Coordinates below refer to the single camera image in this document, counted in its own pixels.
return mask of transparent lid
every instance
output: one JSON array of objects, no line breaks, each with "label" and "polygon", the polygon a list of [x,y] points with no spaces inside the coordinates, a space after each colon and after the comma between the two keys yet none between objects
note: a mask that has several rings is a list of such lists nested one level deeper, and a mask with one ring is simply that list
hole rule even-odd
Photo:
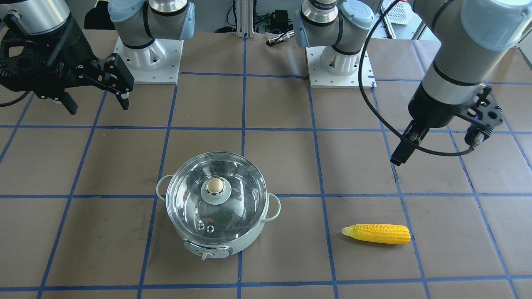
[{"label": "transparent lid", "polygon": [[189,241],[222,245],[250,231],[263,217],[266,186],[240,155],[209,152],[190,159],[167,191],[167,211]]}]

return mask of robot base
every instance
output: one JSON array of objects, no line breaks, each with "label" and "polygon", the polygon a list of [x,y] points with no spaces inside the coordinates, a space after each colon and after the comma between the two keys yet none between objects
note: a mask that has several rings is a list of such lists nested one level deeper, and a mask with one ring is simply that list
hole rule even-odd
[{"label": "robot base", "polygon": [[125,60],[129,71],[135,78],[135,84],[177,84],[177,76],[179,74],[179,66],[181,64],[181,53],[183,52],[182,40],[171,39],[157,39],[159,43],[166,50],[164,64],[161,64],[156,69],[139,70],[131,67],[126,61],[128,54],[124,49],[124,45],[120,38],[118,38],[117,45],[114,51],[120,54]]},{"label": "robot base", "polygon": [[[350,76],[337,76],[329,73],[320,64],[320,56],[325,46],[306,48],[306,61],[309,67],[310,87],[313,88],[358,88],[358,69]],[[362,86],[366,89],[376,87],[375,77],[368,57],[362,66]]]}]

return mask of corn cob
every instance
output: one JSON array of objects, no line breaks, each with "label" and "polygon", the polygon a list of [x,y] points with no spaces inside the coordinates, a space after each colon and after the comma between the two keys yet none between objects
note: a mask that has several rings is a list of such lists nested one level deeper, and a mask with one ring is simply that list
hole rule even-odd
[{"label": "corn cob", "polygon": [[410,242],[410,231],[402,225],[356,224],[342,229],[342,234],[357,240],[384,243],[406,244]]}]

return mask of light blue joint cap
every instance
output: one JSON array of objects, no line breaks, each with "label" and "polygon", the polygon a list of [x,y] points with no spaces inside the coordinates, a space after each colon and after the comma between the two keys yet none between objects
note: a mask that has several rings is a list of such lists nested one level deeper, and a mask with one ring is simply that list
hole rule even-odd
[{"label": "light blue joint cap", "polygon": [[196,26],[196,7],[194,3],[188,3],[188,12],[185,17],[185,23],[181,30],[180,40],[191,40],[194,35],[194,27]]},{"label": "light blue joint cap", "polygon": [[373,25],[373,10],[366,3],[358,0],[346,0],[342,3],[340,11],[353,25],[370,30]]},{"label": "light blue joint cap", "polygon": [[144,0],[110,0],[107,11],[113,23],[120,23],[142,10],[142,5]]},{"label": "light blue joint cap", "polygon": [[294,20],[294,35],[296,38],[296,43],[299,47],[310,47],[309,37],[306,35],[305,26],[303,19],[301,18],[300,10],[295,11],[292,20]]},{"label": "light blue joint cap", "polygon": [[460,17],[475,43],[504,51],[519,41],[532,20],[532,0],[464,0]]}]

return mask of silver pot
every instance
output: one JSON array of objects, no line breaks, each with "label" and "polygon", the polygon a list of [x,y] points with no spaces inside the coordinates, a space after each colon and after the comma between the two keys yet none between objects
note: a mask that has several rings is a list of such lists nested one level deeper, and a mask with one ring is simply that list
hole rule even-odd
[{"label": "silver pot", "polygon": [[[170,179],[166,199],[159,187]],[[157,196],[184,246],[202,260],[226,258],[253,243],[264,224],[281,212],[281,202],[266,192],[260,171],[244,157],[209,152],[190,159],[157,183]],[[266,218],[270,198],[277,213]]]}]

